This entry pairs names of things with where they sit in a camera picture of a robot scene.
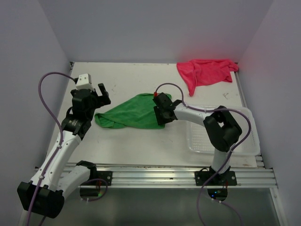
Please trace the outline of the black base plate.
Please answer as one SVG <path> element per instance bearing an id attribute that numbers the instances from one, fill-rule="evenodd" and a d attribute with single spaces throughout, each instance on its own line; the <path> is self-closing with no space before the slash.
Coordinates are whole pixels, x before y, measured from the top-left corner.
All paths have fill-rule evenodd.
<path id="1" fill-rule="evenodd" d="M 100 179 L 105 180 L 107 182 L 108 186 L 111 186 L 112 175 L 113 175 L 112 171 L 108 171 L 108 170 L 96 171 L 96 172 L 92 173 L 89 180 L 100 178 Z M 93 182 L 89 182 L 89 184 L 98 186 L 98 185 L 102 185 L 102 184 L 104 185 L 104 182 L 93 181 Z"/>
<path id="2" fill-rule="evenodd" d="M 210 171 L 195 171 L 196 186 L 236 186 L 237 179 L 234 171 L 228 171 L 223 174 L 217 174 L 209 182 L 206 181 L 213 175 Z"/>

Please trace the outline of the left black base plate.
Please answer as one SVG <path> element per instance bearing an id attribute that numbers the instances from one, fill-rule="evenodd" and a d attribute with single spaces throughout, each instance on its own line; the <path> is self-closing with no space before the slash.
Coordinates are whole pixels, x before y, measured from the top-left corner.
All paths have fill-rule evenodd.
<path id="1" fill-rule="evenodd" d="M 112 175 L 113 175 L 112 171 L 108 171 L 108 170 L 96 171 L 96 172 L 92 173 L 89 180 L 100 178 L 100 179 L 105 180 L 107 182 L 108 186 L 111 186 Z M 89 184 L 98 186 L 98 185 L 102 185 L 102 184 L 104 185 L 104 182 L 93 181 L 93 182 L 89 182 Z"/>

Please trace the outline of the green towel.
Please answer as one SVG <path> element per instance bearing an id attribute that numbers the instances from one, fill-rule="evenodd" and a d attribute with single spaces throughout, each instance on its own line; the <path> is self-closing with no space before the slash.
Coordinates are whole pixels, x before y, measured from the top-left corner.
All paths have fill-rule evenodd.
<path id="1" fill-rule="evenodd" d="M 105 129 L 163 129 L 158 125 L 153 107 L 154 95 L 141 93 L 105 113 L 94 115 L 95 123 Z"/>

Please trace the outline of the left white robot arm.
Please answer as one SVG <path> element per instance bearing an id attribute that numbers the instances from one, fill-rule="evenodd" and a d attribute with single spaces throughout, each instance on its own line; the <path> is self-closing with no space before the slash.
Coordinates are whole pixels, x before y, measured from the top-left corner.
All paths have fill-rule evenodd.
<path id="1" fill-rule="evenodd" d="M 95 110 L 111 103 L 105 86 L 100 83 L 98 88 L 100 96 L 93 89 L 71 91 L 72 106 L 59 125 L 59 134 L 53 148 L 30 181 L 19 184 L 17 193 L 28 217 L 36 213 L 56 218 L 63 209 L 66 198 L 78 186 L 108 185 L 107 181 L 99 178 L 96 165 L 88 161 L 79 161 L 71 172 L 62 176 L 70 156 L 90 129 Z"/>

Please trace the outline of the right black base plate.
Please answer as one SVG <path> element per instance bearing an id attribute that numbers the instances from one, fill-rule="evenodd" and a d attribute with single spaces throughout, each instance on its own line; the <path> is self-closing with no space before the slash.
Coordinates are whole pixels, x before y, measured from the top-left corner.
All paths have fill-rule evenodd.
<path id="1" fill-rule="evenodd" d="M 217 174 L 209 182 L 206 181 L 213 175 L 210 171 L 195 171 L 196 186 L 236 186 L 237 179 L 234 171 L 228 171 L 223 174 Z"/>

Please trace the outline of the aluminium mounting rail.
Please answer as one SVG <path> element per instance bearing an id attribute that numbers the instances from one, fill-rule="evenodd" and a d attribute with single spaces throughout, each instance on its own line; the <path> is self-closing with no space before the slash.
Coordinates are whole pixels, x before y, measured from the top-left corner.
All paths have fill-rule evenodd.
<path id="1" fill-rule="evenodd" d="M 110 171 L 112 188 L 200 188 L 196 173 L 203 167 L 101 165 L 99 172 Z M 265 168 L 231 168 L 232 172 L 217 187 L 277 188 L 274 171 Z"/>

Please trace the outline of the pink towel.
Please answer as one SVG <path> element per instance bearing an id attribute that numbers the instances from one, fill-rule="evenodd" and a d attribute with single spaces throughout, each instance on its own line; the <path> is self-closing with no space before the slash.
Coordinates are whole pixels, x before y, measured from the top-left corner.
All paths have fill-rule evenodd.
<path id="1" fill-rule="evenodd" d="M 187 85 L 189 96 L 193 96 L 196 87 L 209 86 L 219 82 L 232 83 L 232 72 L 239 67 L 229 59 L 193 59 L 178 62 L 177 71 Z"/>

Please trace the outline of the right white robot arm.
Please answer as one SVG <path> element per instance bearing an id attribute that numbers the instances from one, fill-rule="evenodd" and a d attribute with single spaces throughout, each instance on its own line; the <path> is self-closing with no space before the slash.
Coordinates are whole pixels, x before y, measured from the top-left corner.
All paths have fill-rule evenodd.
<path id="1" fill-rule="evenodd" d="M 224 106 L 213 112 L 200 109 L 193 110 L 184 105 L 183 101 L 172 101 L 167 94 L 155 94 L 154 112 L 158 125 L 165 125 L 175 120 L 188 121 L 205 128 L 214 147 L 214 158 L 210 166 L 210 181 L 220 185 L 226 180 L 226 172 L 230 169 L 230 149 L 238 142 L 242 129 L 234 117 Z"/>

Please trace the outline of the clear plastic tray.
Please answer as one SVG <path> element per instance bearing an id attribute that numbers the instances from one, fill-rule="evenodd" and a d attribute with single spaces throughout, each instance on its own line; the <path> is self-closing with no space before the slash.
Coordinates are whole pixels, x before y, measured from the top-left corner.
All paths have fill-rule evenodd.
<path id="1" fill-rule="evenodd" d="M 224 106 L 219 111 L 206 113 L 200 120 L 204 125 L 187 122 L 187 140 L 191 151 L 201 154 L 213 154 L 214 150 L 229 151 L 234 149 L 240 156 L 255 156 L 260 152 L 260 142 L 251 111 L 238 107 L 230 111 Z"/>

